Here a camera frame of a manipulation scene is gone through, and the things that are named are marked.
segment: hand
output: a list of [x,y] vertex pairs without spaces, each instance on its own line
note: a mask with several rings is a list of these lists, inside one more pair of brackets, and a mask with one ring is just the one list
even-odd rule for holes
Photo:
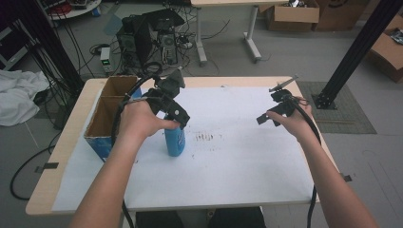
[[[312,119],[312,108],[308,105],[308,102],[298,97],[300,99],[299,106],[308,114],[308,116]],[[276,112],[267,111],[266,115],[270,117],[272,120],[279,122],[282,124],[288,132],[294,135],[298,141],[302,138],[315,136],[311,127],[306,123],[305,119],[299,113],[298,110],[295,110],[294,113],[290,117],[283,117]]]
[[142,140],[154,135],[160,129],[174,129],[180,124],[162,120],[154,115],[146,101],[127,104],[121,114],[119,135],[121,137],[141,137]]

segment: person's left arm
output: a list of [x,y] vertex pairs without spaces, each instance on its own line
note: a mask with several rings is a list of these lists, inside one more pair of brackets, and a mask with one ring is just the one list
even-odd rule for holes
[[141,145],[157,130],[178,125],[157,118],[147,102],[128,104],[122,114],[116,143],[69,227],[117,227],[127,182]]

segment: person's right arm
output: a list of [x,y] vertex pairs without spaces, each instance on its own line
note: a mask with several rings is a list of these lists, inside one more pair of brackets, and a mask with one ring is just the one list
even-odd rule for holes
[[[309,105],[301,107],[312,117]],[[267,116],[284,125],[299,141],[329,227],[378,227],[366,206],[338,173],[299,112],[296,110],[286,118],[268,111]]]

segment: forearm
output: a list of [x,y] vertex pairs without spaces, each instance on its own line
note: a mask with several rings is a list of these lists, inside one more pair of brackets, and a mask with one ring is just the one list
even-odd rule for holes
[[372,215],[340,176],[314,135],[299,139],[329,227],[377,227]]
[[144,139],[116,141],[77,209],[70,227],[117,227],[129,175]]

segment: person's right hand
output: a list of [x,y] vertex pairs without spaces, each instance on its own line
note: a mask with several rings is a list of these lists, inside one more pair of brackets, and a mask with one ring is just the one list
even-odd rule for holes
[[[308,105],[307,101],[303,98],[300,99],[299,106],[304,110],[308,116],[312,119],[312,108]],[[298,110],[294,110],[294,113],[290,117],[283,117],[276,112],[267,111],[266,115],[272,120],[282,124],[288,132],[294,135],[298,141],[306,137],[314,137],[315,134],[311,127],[306,123],[305,119],[299,113]]]

